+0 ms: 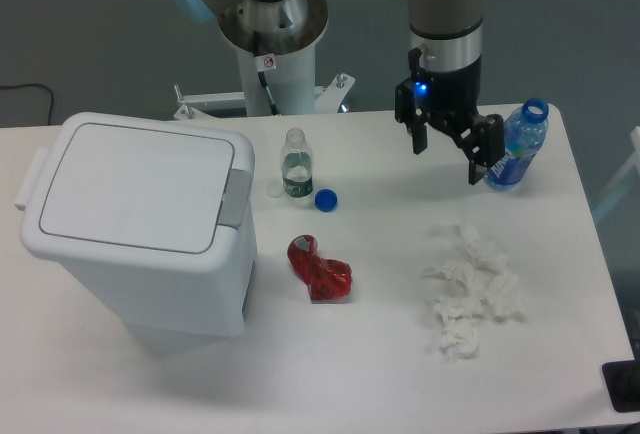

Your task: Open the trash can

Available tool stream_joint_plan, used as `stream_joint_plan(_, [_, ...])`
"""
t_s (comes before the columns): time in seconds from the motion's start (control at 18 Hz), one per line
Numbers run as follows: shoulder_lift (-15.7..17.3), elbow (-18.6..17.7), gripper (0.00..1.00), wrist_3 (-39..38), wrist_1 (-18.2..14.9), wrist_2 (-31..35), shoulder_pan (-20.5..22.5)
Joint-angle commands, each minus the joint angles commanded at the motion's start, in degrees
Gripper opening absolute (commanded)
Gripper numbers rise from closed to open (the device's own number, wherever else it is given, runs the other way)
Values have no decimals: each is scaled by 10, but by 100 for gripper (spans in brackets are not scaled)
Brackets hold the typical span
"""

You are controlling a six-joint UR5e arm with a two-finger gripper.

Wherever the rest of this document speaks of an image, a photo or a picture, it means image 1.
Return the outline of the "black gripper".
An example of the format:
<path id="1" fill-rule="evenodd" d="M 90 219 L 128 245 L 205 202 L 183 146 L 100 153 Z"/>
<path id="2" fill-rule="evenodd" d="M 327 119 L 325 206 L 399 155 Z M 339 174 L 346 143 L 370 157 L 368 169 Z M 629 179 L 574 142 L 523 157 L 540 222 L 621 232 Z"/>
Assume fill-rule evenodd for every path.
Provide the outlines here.
<path id="1" fill-rule="evenodd" d="M 477 111 L 481 58 L 454 71 L 421 66 L 419 48 L 408 52 L 410 76 L 395 88 L 395 119 L 406 125 L 415 155 L 427 149 L 425 123 L 446 133 L 469 161 L 468 183 L 477 184 L 505 152 L 504 121 Z"/>

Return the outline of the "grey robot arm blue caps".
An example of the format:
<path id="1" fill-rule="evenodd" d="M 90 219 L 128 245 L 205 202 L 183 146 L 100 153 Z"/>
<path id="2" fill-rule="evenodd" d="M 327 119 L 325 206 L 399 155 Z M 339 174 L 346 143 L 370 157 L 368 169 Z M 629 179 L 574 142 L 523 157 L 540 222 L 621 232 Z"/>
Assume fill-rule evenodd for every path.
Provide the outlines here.
<path id="1" fill-rule="evenodd" d="M 308 114 L 314 98 L 315 47 L 329 15 L 326 0 L 175 0 L 198 22 L 214 22 L 235 50 L 250 116 Z M 483 0 L 404 0 L 410 32 L 408 77 L 394 90 L 397 122 L 421 153 L 427 132 L 449 138 L 478 183 L 503 156 L 503 121 L 482 115 Z"/>

